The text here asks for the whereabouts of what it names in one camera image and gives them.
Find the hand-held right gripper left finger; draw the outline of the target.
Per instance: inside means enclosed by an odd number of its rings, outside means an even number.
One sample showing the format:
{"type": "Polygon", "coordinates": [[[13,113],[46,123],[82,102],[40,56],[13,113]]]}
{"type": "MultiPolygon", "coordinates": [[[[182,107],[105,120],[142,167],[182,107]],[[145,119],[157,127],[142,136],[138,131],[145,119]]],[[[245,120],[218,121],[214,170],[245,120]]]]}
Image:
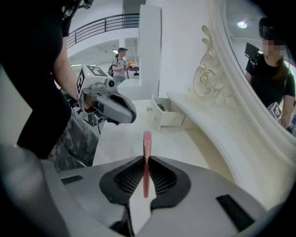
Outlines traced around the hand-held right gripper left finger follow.
{"type": "Polygon", "coordinates": [[[66,189],[91,217],[124,236],[145,225],[145,168],[142,156],[60,171],[66,189]]]}

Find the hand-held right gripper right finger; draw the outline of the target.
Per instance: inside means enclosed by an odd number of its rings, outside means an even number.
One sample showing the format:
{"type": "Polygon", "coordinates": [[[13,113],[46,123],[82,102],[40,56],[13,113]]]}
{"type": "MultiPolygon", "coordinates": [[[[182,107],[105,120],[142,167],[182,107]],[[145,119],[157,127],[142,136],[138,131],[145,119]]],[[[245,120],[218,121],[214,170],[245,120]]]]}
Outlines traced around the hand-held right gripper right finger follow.
{"type": "Polygon", "coordinates": [[[140,237],[231,237],[238,234],[217,200],[224,195],[229,195],[252,221],[266,214],[266,209],[253,196],[212,170],[161,156],[155,160],[184,171],[191,188],[175,207],[154,209],[138,233],[140,237]]]}

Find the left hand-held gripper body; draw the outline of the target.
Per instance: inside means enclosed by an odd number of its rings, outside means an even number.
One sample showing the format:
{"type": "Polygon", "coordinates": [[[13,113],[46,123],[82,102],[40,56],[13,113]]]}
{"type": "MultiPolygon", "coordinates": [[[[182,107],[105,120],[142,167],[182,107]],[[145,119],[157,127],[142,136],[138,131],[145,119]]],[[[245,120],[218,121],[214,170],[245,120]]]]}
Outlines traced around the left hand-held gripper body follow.
{"type": "Polygon", "coordinates": [[[78,104],[83,112],[85,112],[83,108],[85,95],[91,96],[92,101],[96,101],[96,96],[99,94],[117,92],[113,78],[100,67],[90,65],[82,66],[76,88],[78,104]]]}

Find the person's left hand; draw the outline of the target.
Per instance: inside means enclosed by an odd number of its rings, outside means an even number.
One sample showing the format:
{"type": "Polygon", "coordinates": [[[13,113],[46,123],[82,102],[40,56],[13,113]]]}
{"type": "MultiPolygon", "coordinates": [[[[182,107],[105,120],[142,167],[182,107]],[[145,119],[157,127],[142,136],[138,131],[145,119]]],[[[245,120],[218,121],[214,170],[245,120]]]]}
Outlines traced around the person's left hand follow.
{"type": "Polygon", "coordinates": [[[91,113],[91,112],[94,111],[93,101],[92,101],[91,96],[85,95],[83,108],[84,108],[86,113],[91,113]]]}

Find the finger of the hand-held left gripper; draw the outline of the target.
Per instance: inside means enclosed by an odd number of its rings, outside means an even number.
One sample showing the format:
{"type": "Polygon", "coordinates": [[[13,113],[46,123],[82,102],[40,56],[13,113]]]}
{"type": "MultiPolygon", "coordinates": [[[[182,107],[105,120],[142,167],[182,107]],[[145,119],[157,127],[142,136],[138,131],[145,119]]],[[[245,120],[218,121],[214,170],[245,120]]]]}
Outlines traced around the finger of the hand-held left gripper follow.
{"type": "Polygon", "coordinates": [[[118,124],[131,124],[136,115],[110,99],[110,94],[98,95],[98,112],[104,116],[107,122],[118,124]]]}
{"type": "Polygon", "coordinates": [[[120,93],[113,93],[110,94],[110,99],[115,103],[119,104],[120,106],[129,110],[132,114],[136,115],[136,107],[134,103],[126,96],[120,93]]]}

